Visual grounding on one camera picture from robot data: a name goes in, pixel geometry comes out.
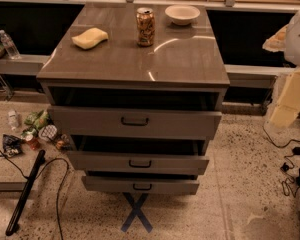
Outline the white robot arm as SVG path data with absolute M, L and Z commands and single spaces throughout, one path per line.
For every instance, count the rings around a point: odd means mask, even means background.
M 265 126 L 280 131 L 288 128 L 300 114 L 300 10 L 262 48 L 282 52 L 284 61 L 291 66 L 289 73 L 276 81 L 273 102 L 266 116 Z

